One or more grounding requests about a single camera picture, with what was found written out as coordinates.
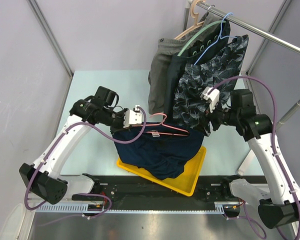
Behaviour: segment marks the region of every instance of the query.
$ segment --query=green hanger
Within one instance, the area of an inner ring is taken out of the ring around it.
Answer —
[[[180,57],[184,51],[189,47],[189,45],[194,41],[196,40],[197,37],[199,37],[200,34],[202,34],[205,30],[207,30],[208,28],[216,25],[216,24],[221,24],[221,23],[226,23],[226,21],[214,21],[212,23],[210,23],[209,25],[205,26],[204,28],[200,29],[200,31],[198,31],[185,45],[184,47],[181,49],[181,51],[178,53],[178,57]]]

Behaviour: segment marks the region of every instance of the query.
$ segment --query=pink hanger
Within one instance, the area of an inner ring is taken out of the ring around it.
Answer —
[[[170,129],[175,129],[175,130],[182,131],[182,132],[185,132],[185,133],[189,134],[189,132],[188,132],[187,130],[184,130],[184,129],[181,129],[181,128],[178,128],[178,127],[169,126],[169,125],[164,124],[165,120],[166,120],[167,117],[168,117],[166,114],[164,114],[164,113],[155,113],[155,114],[152,114],[152,115],[150,116],[150,118],[153,117],[153,116],[155,116],[155,115],[162,115],[162,116],[164,116],[164,118],[163,118],[163,120],[162,120],[160,123],[147,124],[146,126],[160,126],[160,125],[162,125],[162,126],[164,126],[164,127],[167,127],[167,128],[170,128]],[[147,133],[147,134],[173,135],[173,136],[188,136],[188,135],[186,135],[186,134],[170,133],[170,132],[157,132],[157,131],[156,131],[156,132],[153,132],[153,131],[145,131],[144,133]]]
[[[175,130],[179,130],[179,131],[182,131],[182,132],[186,132],[187,134],[189,133],[187,130],[184,130],[184,129],[181,129],[181,128],[177,128],[177,127],[174,127],[174,126],[169,126],[169,125],[164,124],[165,120],[166,120],[167,117],[168,117],[168,116],[167,116],[166,114],[164,114],[164,113],[159,112],[159,113],[152,114],[152,115],[150,116],[150,118],[152,118],[153,116],[156,116],[156,115],[162,115],[162,116],[164,116],[163,120],[162,120],[160,123],[156,123],[156,124],[147,124],[146,126],[160,126],[160,125],[162,125],[162,126],[165,126],[165,127],[167,127],[167,128],[170,128],[170,129],[175,129]]]

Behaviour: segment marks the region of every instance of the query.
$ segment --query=stainless steel surface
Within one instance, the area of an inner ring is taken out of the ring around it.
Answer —
[[[255,210],[249,215],[259,223]],[[29,240],[257,240],[244,219],[227,221],[222,215],[206,214],[105,214],[87,220],[72,217],[47,226],[40,224],[66,216],[36,213]],[[284,227],[293,239],[290,225]],[[276,229],[266,229],[267,239],[281,240]]]
[[[287,112],[283,117],[278,121],[276,125],[276,130],[282,127],[283,124],[285,124],[289,118],[292,117],[293,114],[300,108],[300,99],[297,101]]]
[[[38,3],[36,0],[27,0],[31,9],[33,10],[37,20],[39,21],[39,24],[41,25],[45,35],[47,36],[49,42],[52,45],[52,48],[54,49],[55,53],[57,54],[59,60],[62,63],[62,66],[64,67],[65,71],[67,72],[67,74],[69,75],[70,79],[72,79],[72,77],[74,76],[74,73],[71,71],[70,65],[64,55],[64,53],[62,52],[43,12],[41,11]]]
[[[183,31],[185,31],[187,29],[188,19],[189,19],[189,10],[190,10],[190,8],[185,8],[185,10],[184,10]]]
[[[198,6],[201,7],[201,8],[204,8],[206,10],[210,7],[210,5],[208,5],[206,3],[202,3],[202,2],[198,3]],[[213,14],[221,17],[221,18],[223,18],[226,15],[225,12],[220,11],[219,9],[217,9],[215,7],[210,8],[209,11],[211,13],[213,13]],[[228,19],[230,22],[232,22],[232,23],[234,23],[234,24],[236,24],[236,25],[238,25],[238,26],[240,26],[240,27],[242,27],[244,29],[247,29],[248,31],[250,31],[250,32],[252,32],[254,34],[257,34],[257,35],[259,35],[259,36],[261,36],[261,37],[263,37],[265,39],[268,39],[268,40],[270,40],[270,41],[272,41],[272,42],[274,42],[276,44],[279,44],[279,45],[281,45],[281,46],[283,46],[283,47],[285,47],[287,49],[290,49],[290,50],[292,50],[292,51],[300,54],[300,47],[292,45],[291,43],[286,42],[286,41],[278,38],[277,36],[271,34],[270,32],[267,32],[267,31],[262,30],[262,29],[260,29],[260,28],[258,28],[256,26],[253,26],[253,25],[251,25],[249,23],[246,23],[245,21],[242,21],[242,20],[240,20],[240,19],[238,19],[238,18],[236,18],[234,16],[227,16],[226,19]]]
[[[269,33],[274,33],[275,30],[277,29],[282,17],[284,16],[284,14],[286,13],[287,9],[289,8],[290,4],[292,3],[293,0],[284,0],[283,3],[281,4],[281,7],[278,11],[278,13],[276,14],[276,16],[274,17],[274,20],[268,30]],[[250,66],[248,67],[246,74],[250,75],[251,72],[253,71],[256,63],[258,62],[261,54],[263,53],[263,51],[265,50],[267,44],[268,44],[269,40],[264,38],[258,51],[256,52],[255,57],[253,58],[253,61],[251,62]]]

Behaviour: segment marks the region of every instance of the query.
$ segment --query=navy blue shirt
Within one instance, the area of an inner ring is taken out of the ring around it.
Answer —
[[[128,141],[140,132],[141,127],[132,127],[128,130],[118,131],[113,137]],[[146,126],[145,132],[157,130],[163,133],[186,134],[187,136],[163,135],[154,137],[151,133],[143,133],[136,141],[130,144],[114,143],[121,161],[139,168],[148,170],[156,178],[176,178],[184,172],[184,166],[199,151],[204,135],[194,130],[183,131],[171,129],[162,125]]]

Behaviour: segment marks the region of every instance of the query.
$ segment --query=metal rail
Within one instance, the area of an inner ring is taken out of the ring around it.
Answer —
[[[206,4],[206,3],[198,3],[198,6],[201,7],[201,8],[204,8],[206,10],[208,10],[208,8],[210,7],[209,9],[209,12],[210,13],[213,13],[221,18],[223,18],[226,13],[223,12],[223,11],[220,11],[219,9],[215,8],[215,7],[211,7],[209,4]],[[231,23],[234,23],[244,29],[247,29],[249,30],[250,32],[254,33],[254,34],[257,34],[265,39],[268,39],[276,44],[279,44],[287,49],[290,49],[298,54],[300,54],[300,47],[297,47],[295,45],[292,45],[291,43],[287,42],[287,41],[284,41],[280,38],[278,38],[277,36],[273,35],[272,33],[268,32],[268,31],[265,31],[265,30],[262,30],[250,23],[246,23],[245,21],[242,21],[234,16],[227,16],[226,19],[228,19]]]
[[[72,80],[74,73],[72,72],[70,65],[63,53],[63,51],[61,50],[60,45],[58,44],[58,41],[55,37],[55,35],[53,34],[43,12],[41,11],[38,3],[36,0],[27,0],[27,2],[29,3],[34,15],[36,16],[37,20],[39,21],[39,24],[41,25],[45,35],[47,36],[49,42],[51,43],[52,48],[54,49],[54,51],[56,52],[57,57],[59,58],[62,66],[64,67],[64,70],[66,71],[66,73],[68,74],[68,76],[70,77],[70,79]]]
[[[300,108],[300,99],[297,101],[287,112],[283,117],[277,122],[276,130],[282,127],[283,124],[287,122],[289,118],[292,117],[293,114]]]

